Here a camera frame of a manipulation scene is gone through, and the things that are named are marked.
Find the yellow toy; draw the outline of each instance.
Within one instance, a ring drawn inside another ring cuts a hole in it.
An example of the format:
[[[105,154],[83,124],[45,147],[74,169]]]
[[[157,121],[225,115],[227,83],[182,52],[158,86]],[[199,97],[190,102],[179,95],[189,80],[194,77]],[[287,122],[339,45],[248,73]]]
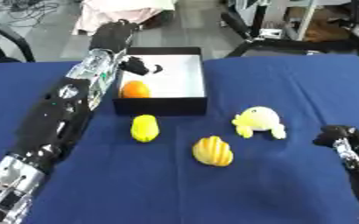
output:
[[[218,136],[202,138],[193,147],[194,157],[205,165],[228,166],[233,161],[230,146]]]
[[[141,143],[148,143],[159,134],[157,119],[153,115],[140,115],[133,119],[130,133]]]
[[[236,133],[244,138],[253,136],[253,131],[270,130],[276,139],[285,139],[285,126],[280,123],[278,114],[271,108],[248,108],[242,114],[236,115],[232,121]]]

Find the orange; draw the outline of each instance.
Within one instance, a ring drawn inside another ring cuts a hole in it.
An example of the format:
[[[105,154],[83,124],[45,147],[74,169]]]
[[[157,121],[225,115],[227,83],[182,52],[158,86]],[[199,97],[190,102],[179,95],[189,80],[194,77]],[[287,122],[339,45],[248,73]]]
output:
[[[140,80],[128,81],[121,91],[123,98],[149,98],[150,89]]]

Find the robotic arm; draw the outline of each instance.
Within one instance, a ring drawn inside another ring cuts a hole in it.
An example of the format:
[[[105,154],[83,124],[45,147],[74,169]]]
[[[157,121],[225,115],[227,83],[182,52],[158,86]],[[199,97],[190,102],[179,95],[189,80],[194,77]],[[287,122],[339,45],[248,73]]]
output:
[[[342,125],[325,126],[313,142],[337,152],[359,200],[359,129]]]
[[[55,165],[71,153],[119,69],[154,72],[126,54],[136,29],[124,20],[99,28],[88,56],[47,91],[22,122],[16,144],[0,162],[0,223],[23,220]]]

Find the black box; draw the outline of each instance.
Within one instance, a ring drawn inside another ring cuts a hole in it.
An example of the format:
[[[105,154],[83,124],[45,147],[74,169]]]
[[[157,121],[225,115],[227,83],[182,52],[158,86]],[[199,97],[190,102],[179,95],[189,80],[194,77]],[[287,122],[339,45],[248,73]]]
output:
[[[199,47],[132,47],[128,55],[161,65],[163,71],[140,76],[121,72],[114,82],[114,106],[120,116],[202,116],[207,111],[207,89]],[[151,98],[121,98],[127,81],[142,81]]]

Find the black chair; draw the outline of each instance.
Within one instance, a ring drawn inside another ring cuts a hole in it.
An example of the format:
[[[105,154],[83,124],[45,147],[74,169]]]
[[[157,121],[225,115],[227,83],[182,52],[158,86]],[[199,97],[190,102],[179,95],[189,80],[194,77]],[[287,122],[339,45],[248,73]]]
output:
[[[349,26],[354,28],[357,26],[358,19],[358,0],[352,0],[350,7],[353,13],[349,20]],[[222,21],[231,27],[244,41],[233,52],[229,53],[227,57],[240,57],[247,51],[255,48],[268,48],[279,50],[293,50],[301,51],[304,53],[309,52],[349,52],[356,50],[359,55],[359,37],[352,31],[348,31],[349,38],[344,40],[323,41],[323,42],[309,42],[309,41],[296,41],[290,39],[275,39],[260,37],[265,12],[268,5],[258,5],[256,15],[251,27],[247,26],[235,10],[229,10],[222,13]]]
[[[0,35],[10,40],[20,49],[26,62],[35,62],[30,46],[18,33],[6,25],[0,24]],[[19,60],[7,57],[0,47],[0,62],[19,62]]]

